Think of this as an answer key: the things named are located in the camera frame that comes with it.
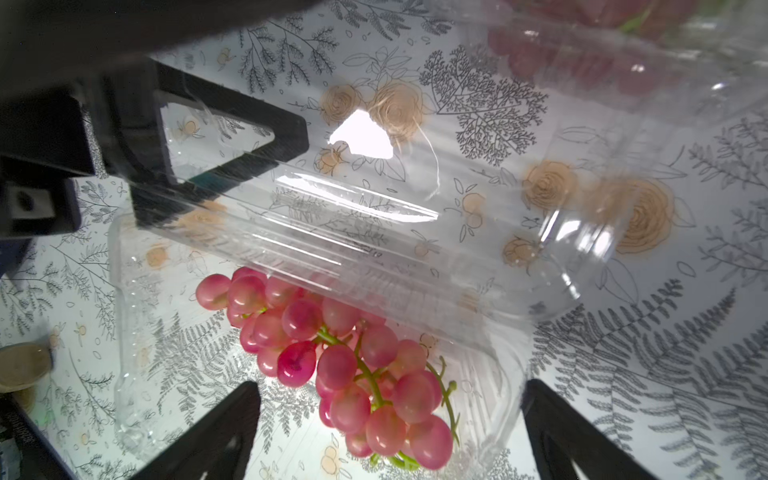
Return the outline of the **clear clamshell container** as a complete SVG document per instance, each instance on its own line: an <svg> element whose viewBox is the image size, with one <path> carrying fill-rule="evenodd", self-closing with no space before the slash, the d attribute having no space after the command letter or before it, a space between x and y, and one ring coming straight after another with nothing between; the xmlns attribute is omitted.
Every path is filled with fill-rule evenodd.
<svg viewBox="0 0 768 480"><path fill-rule="evenodd" d="M764 1L442 1L538 86L676 123L767 104Z"/></svg>
<svg viewBox="0 0 768 480"><path fill-rule="evenodd" d="M298 155L307 138L295 121L285 136L214 168L181 164L179 176L131 185L109 231L118 440L152 459L254 374L233 331L192 303L202 273L188 263L199 253L438 338L450 376L476 387L452 407L461 446L446 477L479 478L518 418L532 327L572 306L608 262L629 202L597 191L550 210L530 235L530 264L509 266L496 249L420 255L418 244L444 232L448 217L269 157L276 148Z"/></svg>

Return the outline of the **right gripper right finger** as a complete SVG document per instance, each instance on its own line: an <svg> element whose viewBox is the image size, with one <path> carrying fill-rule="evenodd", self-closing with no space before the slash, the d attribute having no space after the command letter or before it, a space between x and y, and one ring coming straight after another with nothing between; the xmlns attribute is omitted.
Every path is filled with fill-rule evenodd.
<svg viewBox="0 0 768 480"><path fill-rule="evenodd" d="M654 478L543 381L526 382L521 410L542 479Z"/></svg>

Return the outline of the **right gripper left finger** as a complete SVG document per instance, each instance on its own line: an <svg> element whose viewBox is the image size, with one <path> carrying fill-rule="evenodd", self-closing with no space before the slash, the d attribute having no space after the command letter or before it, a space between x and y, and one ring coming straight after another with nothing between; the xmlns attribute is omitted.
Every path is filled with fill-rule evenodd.
<svg viewBox="0 0 768 480"><path fill-rule="evenodd" d="M134 477L242 479L261 414L258 384L242 383Z"/></svg>

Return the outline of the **red grape bunch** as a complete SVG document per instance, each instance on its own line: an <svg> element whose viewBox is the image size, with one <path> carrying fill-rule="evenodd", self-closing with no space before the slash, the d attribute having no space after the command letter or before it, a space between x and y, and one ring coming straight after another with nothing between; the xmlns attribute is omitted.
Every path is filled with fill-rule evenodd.
<svg viewBox="0 0 768 480"><path fill-rule="evenodd" d="M612 82L628 96L645 96L665 84L664 67L637 38L657 42L696 12L696 1L511 1L521 21L492 27L490 50L510 73L531 83L545 73L592 90Z"/></svg>
<svg viewBox="0 0 768 480"><path fill-rule="evenodd" d="M351 455L403 470L449 463L460 444L457 384L444 358L431 361L383 317L248 267L205 277L195 298L225 313L265 376L290 388L314 382L322 423Z"/></svg>

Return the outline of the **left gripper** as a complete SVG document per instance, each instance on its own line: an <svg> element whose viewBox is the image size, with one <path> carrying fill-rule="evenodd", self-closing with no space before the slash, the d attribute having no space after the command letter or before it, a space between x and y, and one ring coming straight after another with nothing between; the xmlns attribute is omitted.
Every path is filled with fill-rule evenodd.
<svg viewBox="0 0 768 480"><path fill-rule="evenodd" d="M305 120L183 73L151 54L299 13L305 1L5 1L1 5L1 233L37 237L81 224L73 181L128 181L160 226L306 152ZM188 181L175 178L161 117L168 103L264 126L271 142Z"/></svg>

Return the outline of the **clear clamshell container front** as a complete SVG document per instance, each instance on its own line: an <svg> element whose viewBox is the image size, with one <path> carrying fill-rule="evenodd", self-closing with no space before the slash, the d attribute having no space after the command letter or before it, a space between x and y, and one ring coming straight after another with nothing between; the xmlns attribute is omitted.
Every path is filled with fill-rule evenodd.
<svg viewBox="0 0 768 480"><path fill-rule="evenodd" d="M764 1L442 1L538 86L676 123L767 104Z"/></svg>

